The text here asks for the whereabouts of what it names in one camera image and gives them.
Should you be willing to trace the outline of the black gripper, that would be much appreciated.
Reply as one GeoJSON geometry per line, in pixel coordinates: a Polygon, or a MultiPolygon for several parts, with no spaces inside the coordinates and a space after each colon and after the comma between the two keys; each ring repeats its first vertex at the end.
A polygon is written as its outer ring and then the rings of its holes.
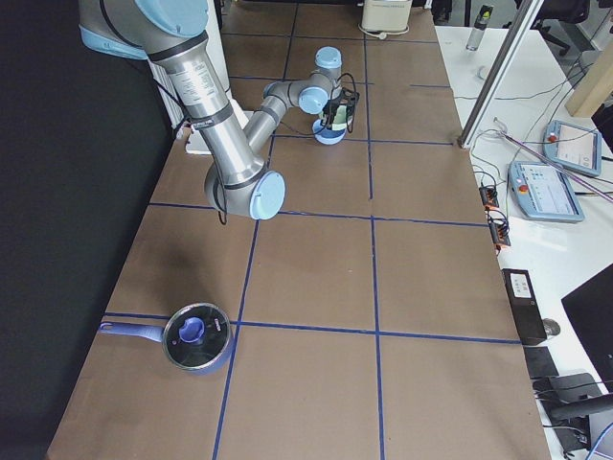
{"type": "Polygon", "coordinates": [[[339,95],[330,101],[321,112],[321,126],[323,129],[332,129],[336,109],[346,107],[346,130],[353,132],[356,105],[359,102],[359,93],[349,88],[342,88],[339,95]]]}

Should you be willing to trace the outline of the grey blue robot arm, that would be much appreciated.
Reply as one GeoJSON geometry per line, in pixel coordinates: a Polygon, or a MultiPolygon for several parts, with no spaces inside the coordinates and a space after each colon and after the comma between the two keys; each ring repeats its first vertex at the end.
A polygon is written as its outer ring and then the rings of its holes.
{"type": "Polygon", "coordinates": [[[204,1],[81,1],[79,28],[90,49],[120,58],[144,59],[170,77],[193,127],[214,158],[205,179],[208,201],[220,214],[271,219],[284,203],[285,183],[259,151],[285,113],[298,107],[317,116],[314,135],[324,144],[342,139],[335,124],[343,114],[353,121],[359,100],[343,87],[341,53],[323,47],[305,80],[276,81],[241,124],[208,53],[208,5],[204,1]]]}

